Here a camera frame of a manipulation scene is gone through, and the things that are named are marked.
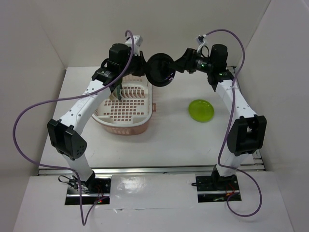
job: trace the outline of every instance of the white dish rack tray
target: white dish rack tray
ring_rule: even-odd
[[[125,76],[120,91],[115,91],[92,115],[93,119],[113,134],[135,135],[143,133],[149,124],[156,105],[152,101],[152,85],[146,76]]]

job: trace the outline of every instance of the dish rack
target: dish rack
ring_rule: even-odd
[[[149,124],[156,105],[152,102],[152,85],[145,76],[125,76],[118,100],[115,91],[92,115],[93,119],[113,134],[136,135]]]

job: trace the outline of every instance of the dish rack handle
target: dish rack handle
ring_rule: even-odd
[[[156,112],[156,103],[153,103],[153,112]]]

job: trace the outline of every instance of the gray wall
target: gray wall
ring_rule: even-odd
[[[0,230],[3,232],[13,230],[28,177],[36,170],[13,145],[13,123],[27,106],[57,97],[65,71],[26,2],[0,1]],[[18,126],[22,149],[37,161],[47,136],[46,122],[54,107],[48,105],[30,111]]]
[[[179,58],[195,37],[213,29],[235,32],[248,44],[270,0],[31,0],[66,66],[96,66],[130,29],[144,38],[146,59],[158,52]],[[229,64],[240,58],[237,41],[221,33],[210,43],[229,47]]]
[[[271,1],[246,49],[239,77],[268,121],[263,160],[276,172],[296,232],[308,231],[309,0]]]

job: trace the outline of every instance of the lime green disc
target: lime green disc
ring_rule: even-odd
[[[213,106],[205,100],[194,100],[189,105],[190,116],[198,122],[207,122],[214,115]]]

